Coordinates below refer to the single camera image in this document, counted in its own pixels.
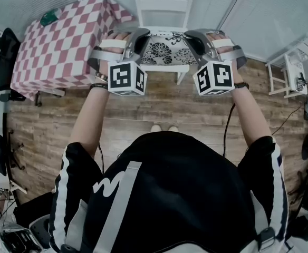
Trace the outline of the red checkered cloth table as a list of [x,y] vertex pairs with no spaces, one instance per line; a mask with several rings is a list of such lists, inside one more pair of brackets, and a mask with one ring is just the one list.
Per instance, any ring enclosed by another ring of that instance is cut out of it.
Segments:
[[62,8],[50,25],[33,21],[18,51],[11,89],[33,100],[38,91],[92,84],[96,70],[88,59],[94,47],[104,33],[134,19],[115,0],[82,0]]

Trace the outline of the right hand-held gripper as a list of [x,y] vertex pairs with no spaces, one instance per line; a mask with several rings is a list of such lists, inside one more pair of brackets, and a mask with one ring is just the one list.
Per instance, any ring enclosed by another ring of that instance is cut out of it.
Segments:
[[200,28],[184,33],[184,42],[198,64],[193,79],[201,96],[222,95],[233,90],[234,70],[247,62],[242,48],[231,39],[211,42],[206,34],[212,32]]

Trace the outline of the person's black shirt torso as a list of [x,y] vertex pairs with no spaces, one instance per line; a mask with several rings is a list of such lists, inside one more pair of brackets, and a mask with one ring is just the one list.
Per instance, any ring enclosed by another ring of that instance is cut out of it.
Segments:
[[288,200],[272,137],[239,165],[177,132],[137,138],[107,169],[67,145],[55,181],[50,246],[58,253],[280,253]]

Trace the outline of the green fabric bundle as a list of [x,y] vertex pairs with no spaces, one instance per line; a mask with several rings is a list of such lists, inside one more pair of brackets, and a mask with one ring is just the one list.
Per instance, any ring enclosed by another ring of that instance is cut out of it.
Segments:
[[54,8],[48,12],[46,12],[41,20],[40,20],[40,24],[43,26],[43,27],[46,27],[56,21],[58,21],[60,19],[62,15],[62,10],[60,8]]

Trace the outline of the round floral cushion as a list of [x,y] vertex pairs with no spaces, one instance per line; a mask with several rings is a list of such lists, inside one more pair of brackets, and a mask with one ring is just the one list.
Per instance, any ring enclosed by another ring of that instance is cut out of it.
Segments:
[[146,65],[194,65],[197,64],[181,32],[153,33],[142,56]]

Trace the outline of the black bag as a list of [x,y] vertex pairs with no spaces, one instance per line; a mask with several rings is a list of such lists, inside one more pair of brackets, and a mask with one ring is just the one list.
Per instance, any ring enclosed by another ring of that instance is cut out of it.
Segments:
[[52,201],[53,193],[48,192],[16,207],[13,211],[16,223],[28,228],[36,219],[50,214]]

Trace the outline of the black round stand base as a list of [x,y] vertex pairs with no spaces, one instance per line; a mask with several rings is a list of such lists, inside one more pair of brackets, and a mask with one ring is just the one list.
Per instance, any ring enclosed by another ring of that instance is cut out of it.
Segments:
[[308,159],[308,134],[305,136],[302,143],[302,152],[301,152],[302,160]]

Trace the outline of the person's right forearm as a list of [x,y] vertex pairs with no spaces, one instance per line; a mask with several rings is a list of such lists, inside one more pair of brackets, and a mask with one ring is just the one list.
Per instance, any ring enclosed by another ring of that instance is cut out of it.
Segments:
[[231,95],[237,107],[247,146],[250,147],[262,137],[271,136],[268,123],[249,89],[247,87],[234,89]]

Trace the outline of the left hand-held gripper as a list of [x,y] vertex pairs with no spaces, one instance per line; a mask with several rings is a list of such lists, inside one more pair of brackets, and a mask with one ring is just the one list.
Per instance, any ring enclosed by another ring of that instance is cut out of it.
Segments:
[[141,68],[142,56],[150,40],[150,30],[136,28],[127,41],[102,40],[91,58],[108,62],[108,91],[120,96],[144,95],[147,73]]

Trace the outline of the black mesh office chair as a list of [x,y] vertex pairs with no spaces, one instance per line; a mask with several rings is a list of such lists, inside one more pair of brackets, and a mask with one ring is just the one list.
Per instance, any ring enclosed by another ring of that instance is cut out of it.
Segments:
[[10,28],[0,36],[0,91],[9,90],[20,41]]

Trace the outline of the person's right hand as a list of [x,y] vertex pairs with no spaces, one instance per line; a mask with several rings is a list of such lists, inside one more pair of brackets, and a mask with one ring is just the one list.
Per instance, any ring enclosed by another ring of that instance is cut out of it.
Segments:
[[207,33],[206,36],[211,42],[215,40],[221,40],[221,39],[227,38],[225,35],[220,34],[220,33]]

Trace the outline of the person's left forearm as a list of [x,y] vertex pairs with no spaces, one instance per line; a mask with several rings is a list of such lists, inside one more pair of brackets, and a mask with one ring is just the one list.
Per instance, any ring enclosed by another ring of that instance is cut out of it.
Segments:
[[94,158],[100,142],[104,111],[109,98],[108,90],[93,87],[80,110],[69,142],[78,142]]

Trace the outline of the person's left hand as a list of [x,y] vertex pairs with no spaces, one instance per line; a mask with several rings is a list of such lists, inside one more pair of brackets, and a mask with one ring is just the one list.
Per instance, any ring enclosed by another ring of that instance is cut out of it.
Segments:
[[107,39],[127,41],[129,36],[130,36],[130,33],[128,33],[128,32],[112,32],[112,31],[110,31],[107,35]]

